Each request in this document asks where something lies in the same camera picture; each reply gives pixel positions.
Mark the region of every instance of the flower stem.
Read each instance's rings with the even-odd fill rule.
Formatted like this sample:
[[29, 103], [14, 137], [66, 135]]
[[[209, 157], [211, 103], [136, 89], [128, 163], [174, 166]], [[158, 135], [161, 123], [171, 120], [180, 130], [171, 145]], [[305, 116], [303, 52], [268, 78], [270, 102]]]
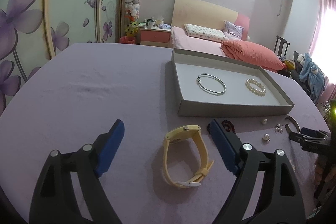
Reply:
[[18, 69], [19, 69], [19, 71], [20, 71], [20, 74], [21, 74], [23, 80], [24, 80], [25, 82], [27, 82], [28, 79], [27, 79], [27, 76], [26, 76], [26, 74], [25, 74], [25, 71], [24, 71], [23, 68], [22, 68], [22, 65], [21, 65], [21, 63], [20, 63], [19, 56], [17, 55], [17, 51], [16, 51], [16, 49], [14, 49], [14, 51], [13, 51], [13, 55], [14, 55], [15, 62], [16, 62], [16, 64], [17, 64], [17, 67], [18, 67]]

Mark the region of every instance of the human hand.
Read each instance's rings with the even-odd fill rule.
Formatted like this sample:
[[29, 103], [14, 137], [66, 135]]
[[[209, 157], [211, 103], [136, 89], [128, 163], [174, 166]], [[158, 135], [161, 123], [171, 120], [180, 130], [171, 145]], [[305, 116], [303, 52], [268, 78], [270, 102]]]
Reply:
[[[321, 166], [320, 162], [319, 162], [319, 157], [316, 159], [315, 164], [315, 180], [314, 180], [314, 184], [316, 186], [318, 186], [322, 180], [322, 173], [323, 173], [323, 169], [324, 166]], [[334, 187], [336, 185], [336, 166], [333, 165], [332, 168], [329, 171], [329, 174], [327, 175], [327, 177], [324, 180], [325, 182], [330, 182], [331, 181], [331, 187]]]

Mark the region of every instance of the purple tablecloth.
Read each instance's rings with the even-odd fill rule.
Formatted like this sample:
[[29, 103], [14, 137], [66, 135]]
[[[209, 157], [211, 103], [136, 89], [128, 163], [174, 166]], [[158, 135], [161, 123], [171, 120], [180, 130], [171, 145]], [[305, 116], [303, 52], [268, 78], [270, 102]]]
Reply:
[[[125, 224], [212, 223], [235, 177], [226, 170], [206, 131], [210, 118], [178, 117], [171, 49], [120, 44], [74, 44], [40, 69], [17, 93], [0, 118], [0, 185], [27, 220], [41, 168], [53, 149], [77, 151], [107, 132], [116, 119], [125, 123], [125, 137], [101, 184]], [[295, 103], [290, 112], [301, 127], [328, 131], [317, 108], [292, 79], [270, 72]], [[230, 118], [242, 142], [258, 150], [285, 151], [293, 162], [306, 214], [314, 208], [315, 155], [303, 152], [287, 133], [276, 135], [283, 116]], [[202, 186], [178, 190], [163, 181], [162, 140], [178, 126], [198, 124], [215, 160]], [[263, 144], [262, 136], [271, 141]], [[198, 169], [192, 141], [170, 146], [173, 179], [184, 180]], [[261, 178], [258, 176], [246, 217], [252, 215]], [[74, 188], [81, 212], [90, 219], [78, 178]]]

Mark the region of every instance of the pile of clothes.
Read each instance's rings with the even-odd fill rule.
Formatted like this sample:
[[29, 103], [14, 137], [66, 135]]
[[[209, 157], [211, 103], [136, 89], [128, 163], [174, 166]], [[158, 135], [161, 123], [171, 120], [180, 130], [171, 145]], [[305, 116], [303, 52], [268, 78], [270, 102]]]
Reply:
[[325, 90], [324, 73], [312, 61], [308, 53], [294, 52], [294, 67], [290, 70], [292, 78], [303, 88], [311, 100], [317, 104]]

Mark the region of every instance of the nightstand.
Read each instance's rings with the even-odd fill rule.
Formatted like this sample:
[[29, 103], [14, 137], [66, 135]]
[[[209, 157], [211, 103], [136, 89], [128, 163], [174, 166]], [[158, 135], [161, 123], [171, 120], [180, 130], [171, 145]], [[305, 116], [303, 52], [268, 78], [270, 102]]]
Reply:
[[160, 29], [153, 27], [151, 29], [140, 30], [140, 45], [168, 47], [171, 29]]

